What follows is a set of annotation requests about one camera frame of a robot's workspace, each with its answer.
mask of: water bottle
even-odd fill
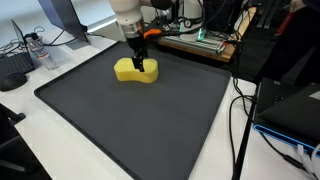
[[[43,64],[48,70],[54,70],[59,65],[52,59],[48,51],[44,48],[41,37],[29,36],[26,37],[27,47],[37,57],[37,59]]]

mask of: black mat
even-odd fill
[[[188,179],[230,74],[150,50],[158,80],[118,82],[113,66],[131,55],[118,43],[35,94],[133,178]]]

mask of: yellow sponge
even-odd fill
[[[114,71],[119,81],[139,81],[153,83],[158,78],[158,63],[155,59],[144,59],[145,72],[134,68],[131,58],[122,58],[114,66]]]

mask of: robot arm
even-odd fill
[[[144,72],[143,57],[147,57],[146,41],[143,37],[144,20],[140,10],[142,5],[156,9],[169,9],[176,0],[109,0],[116,14],[117,22],[129,46],[134,50],[132,57],[135,69]]]

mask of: wooden board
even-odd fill
[[[252,18],[254,16],[254,14],[256,13],[256,11],[257,11],[257,9],[255,7],[250,8],[249,9],[249,13],[247,14],[246,17],[244,17],[244,19],[241,22],[240,27],[239,27],[239,33],[241,34],[241,36],[243,36],[244,33],[246,32],[246,30],[248,29],[249,24],[250,24],[250,22],[251,22],[251,20],[252,20]],[[189,52],[189,53],[193,53],[193,54],[197,54],[197,55],[200,55],[200,56],[204,56],[204,57],[207,57],[207,58],[223,61],[223,62],[229,62],[231,57],[233,56],[233,54],[235,52],[235,48],[234,48],[233,45],[226,46],[225,50],[220,55],[217,55],[215,53],[206,53],[206,52],[203,52],[203,51],[199,51],[197,49],[193,49],[193,48],[186,47],[186,46],[183,46],[183,45],[172,44],[170,42],[164,42],[164,41],[161,41],[161,40],[159,41],[159,44],[163,45],[163,46],[170,47],[170,48],[179,49],[181,51],[186,51],[186,52]]]

